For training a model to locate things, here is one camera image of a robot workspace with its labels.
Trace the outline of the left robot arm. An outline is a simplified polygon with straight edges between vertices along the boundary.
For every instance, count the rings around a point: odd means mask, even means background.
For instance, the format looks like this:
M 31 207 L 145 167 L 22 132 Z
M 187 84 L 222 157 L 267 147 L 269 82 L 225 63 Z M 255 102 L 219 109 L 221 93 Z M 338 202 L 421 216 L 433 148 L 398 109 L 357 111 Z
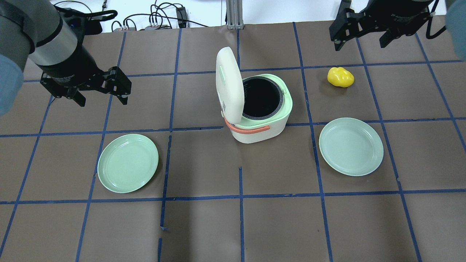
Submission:
M 28 60 L 42 70 L 40 84 L 55 98 L 83 107 L 82 91 L 98 91 L 126 105 L 131 81 L 117 66 L 101 70 L 83 46 L 85 35 L 101 33 L 100 23 L 117 15 L 115 10 L 82 13 L 47 0 L 2 0 L 1 115 L 13 106 Z

